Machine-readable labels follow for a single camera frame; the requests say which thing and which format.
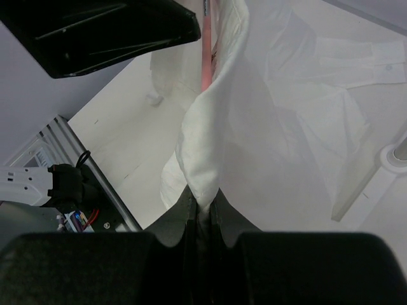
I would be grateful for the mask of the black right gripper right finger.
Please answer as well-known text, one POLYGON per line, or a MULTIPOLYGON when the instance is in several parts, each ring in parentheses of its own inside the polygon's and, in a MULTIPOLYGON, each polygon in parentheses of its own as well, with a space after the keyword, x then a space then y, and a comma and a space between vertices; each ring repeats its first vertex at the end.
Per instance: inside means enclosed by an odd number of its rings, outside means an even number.
POLYGON ((405 304, 395 255, 367 233, 265 232, 218 192, 210 206, 214 304, 405 304))

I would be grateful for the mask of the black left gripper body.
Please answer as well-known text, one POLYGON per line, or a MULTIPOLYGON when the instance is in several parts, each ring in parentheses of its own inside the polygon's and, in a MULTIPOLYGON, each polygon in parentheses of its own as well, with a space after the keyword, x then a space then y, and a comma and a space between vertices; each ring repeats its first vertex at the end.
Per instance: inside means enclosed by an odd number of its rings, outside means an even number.
POLYGON ((195 13, 175 1, 1 1, 1 21, 54 79, 201 38, 195 13))

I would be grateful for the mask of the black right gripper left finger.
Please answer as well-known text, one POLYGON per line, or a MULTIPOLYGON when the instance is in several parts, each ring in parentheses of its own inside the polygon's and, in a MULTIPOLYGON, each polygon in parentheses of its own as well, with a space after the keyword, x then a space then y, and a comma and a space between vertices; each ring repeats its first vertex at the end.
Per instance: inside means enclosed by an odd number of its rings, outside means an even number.
POLYGON ((196 211, 186 188, 137 233, 21 235, 1 251, 1 303, 193 304, 196 211))

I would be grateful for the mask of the red clothes hanger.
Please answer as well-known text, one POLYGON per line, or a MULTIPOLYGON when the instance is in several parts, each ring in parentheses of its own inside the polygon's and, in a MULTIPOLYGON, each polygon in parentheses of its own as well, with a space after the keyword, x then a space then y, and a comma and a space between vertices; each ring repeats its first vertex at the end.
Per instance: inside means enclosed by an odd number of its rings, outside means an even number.
POLYGON ((219 21, 219 1, 204 0, 202 19, 202 68, 201 68, 201 92, 204 92, 212 84, 217 65, 217 36, 216 30, 219 21))

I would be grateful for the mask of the white shirt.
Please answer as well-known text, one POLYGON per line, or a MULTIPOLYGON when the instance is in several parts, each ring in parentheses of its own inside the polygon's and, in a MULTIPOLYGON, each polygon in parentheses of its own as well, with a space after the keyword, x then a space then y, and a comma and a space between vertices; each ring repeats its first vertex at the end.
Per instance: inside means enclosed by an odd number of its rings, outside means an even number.
POLYGON ((328 219, 370 123, 350 89, 406 80, 406 41, 318 36, 285 1, 219 1, 217 65, 201 92, 202 42, 155 51, 153 86, 185 113, 160 179, 172 207, 218 189, 263 215, 328 219))

